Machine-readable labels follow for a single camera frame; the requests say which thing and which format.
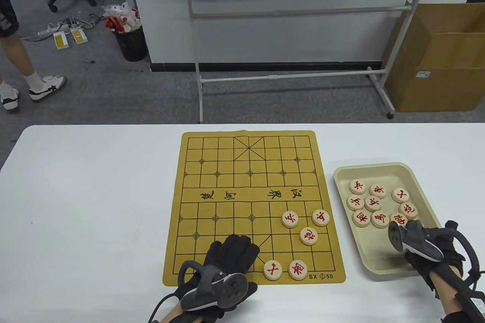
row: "power strip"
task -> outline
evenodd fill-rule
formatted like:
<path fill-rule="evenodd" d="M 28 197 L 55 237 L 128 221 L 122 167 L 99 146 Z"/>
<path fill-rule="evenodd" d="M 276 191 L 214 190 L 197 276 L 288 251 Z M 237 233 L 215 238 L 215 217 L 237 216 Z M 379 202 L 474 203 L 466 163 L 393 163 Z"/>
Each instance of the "power strip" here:
<path fill-rule="evenodd" d="M 61 31 L 68 32 L 70 29 L 71 29 L 70 25 L 63 24 L 60 27 L 54 27 L 54 28 L 49 28 L 47 30 L 39 31 L 37 35 L 40 37 L 43 37 L 43 36 L 52 35 L 54 33 L 61 32 Z"/>

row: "metal frame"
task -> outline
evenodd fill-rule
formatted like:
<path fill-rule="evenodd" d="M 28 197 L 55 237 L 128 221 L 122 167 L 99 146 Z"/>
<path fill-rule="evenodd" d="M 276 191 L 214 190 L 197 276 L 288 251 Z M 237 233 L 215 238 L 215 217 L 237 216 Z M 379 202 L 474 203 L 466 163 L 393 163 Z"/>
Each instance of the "metal frame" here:
<path fill-rule="evenodd" d="M 388 79 L 389 73 L 397 58 L 397 54 L 401 48 L 402 42 L 406 36 L 411 20 L 418 7 L 419 0 L 413 0 L 410 5 L 399 7 L 377 7 L 377 8 L 339 8 L 339 9 L 318 9 L 318 10 L 277 10 L 267 12 L 242 12 L 242 13 L 219 13 L 219 14 L 196 14 L 192 7 L 192 0 L 187 0 L 189 6 L 189 16 L 191 21 L 191 34 L 192 34 L 192 46 L 194 50 L 194 62 L 196 64 L 196 77 L 197 88 L 199 90 L 199 123 L 204 122 L 204 110 L 203 110 L 203 91 L 202 86 L 205 83 L 213 82 L 232 82 L 232 81 L 256 81 L 266 80 L 273 81 L 278 79 L 291 79 L 291 78 L 313 78 L 313 77 L 335 77 L 335 76 L 349 76 L 349 75 L 367 75 L 371 79 L 372 84 L 377 90 L 377 93 L 381 97 L 384 106 L 388 110 L 388 119 L 394 118 L 395 108 L 393 103 L 389 99 L 384 85 Z M 350 72 L 320 72 L 320 73 L 299 73 L 299 74 L 270 74 L 267 76 L 253 76 L 253 77 L 231 77 L 231 78 L 202 78 L 199 67 L 199 35 L 196 30 L 196 20 L 207 19 L 226 19 L 233 17 L 282 17 L 282 16 L 313 16 L 322 14 L 350 14 L 350 13 L 371 13 L 371 12 L 407 12 L 402 28 L 398 34 L 393 50 L 390 53 L 389 60 L 386 67 L 383 70 L 373 70 L 368 68 L 367 70 L 356 70 Z"/>

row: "power adapter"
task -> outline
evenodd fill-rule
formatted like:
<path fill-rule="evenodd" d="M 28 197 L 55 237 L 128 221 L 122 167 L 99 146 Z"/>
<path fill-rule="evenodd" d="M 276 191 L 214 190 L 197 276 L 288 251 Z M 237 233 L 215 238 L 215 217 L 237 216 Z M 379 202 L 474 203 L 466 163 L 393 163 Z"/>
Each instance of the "power adapter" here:
<path fill-rule="evenodd" d="M 71 29 L 71 34 L 76 43 L 83 44 L 88 42 L 88 38 L 83 29 Z"/>
<path fill-rule="evenodd" d="M 63 31 L 54 33 L 53 36 L 58 50 L 69 48 L 69 43 L 67 42 L 66 34 L 64 34 Z"/>

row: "white table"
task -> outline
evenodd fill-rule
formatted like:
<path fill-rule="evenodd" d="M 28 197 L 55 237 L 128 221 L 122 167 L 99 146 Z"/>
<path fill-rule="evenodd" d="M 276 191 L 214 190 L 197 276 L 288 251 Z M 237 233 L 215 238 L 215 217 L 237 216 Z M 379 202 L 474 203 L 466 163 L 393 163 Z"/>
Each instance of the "white table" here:
<path fill-rule="evenodd" d="M 484 124 L 35 126 L 0 171 L 0 320 L 145 323 L 174 290 L 161 277 L 180 138 L 240 129 L 316 132 L 347 281 L 260 286 L 226 321 L 439 322 L 421 278 L 366 273 L 333 180 L 342 165 L 408 164 L 485 264 L 483 214 L 471 210 L 483 201 L 467 191 L 485 180 Z"/>

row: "white wall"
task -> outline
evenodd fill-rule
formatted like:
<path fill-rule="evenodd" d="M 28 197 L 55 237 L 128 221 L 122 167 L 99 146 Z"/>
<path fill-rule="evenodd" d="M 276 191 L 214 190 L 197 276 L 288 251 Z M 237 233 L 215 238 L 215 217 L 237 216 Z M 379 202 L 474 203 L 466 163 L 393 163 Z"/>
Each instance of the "white wall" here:
<path fill-rule="evenodd" d="M 401 6 L 406 0 L 196 0 L 196 12 Z M 463 3 L 466 0 L 422 0 Z M 193 62 L 187 0 L 137 0 L 153 63 Z M 198 20 L 201 62 L 381 60 L 398 14 Z"/>

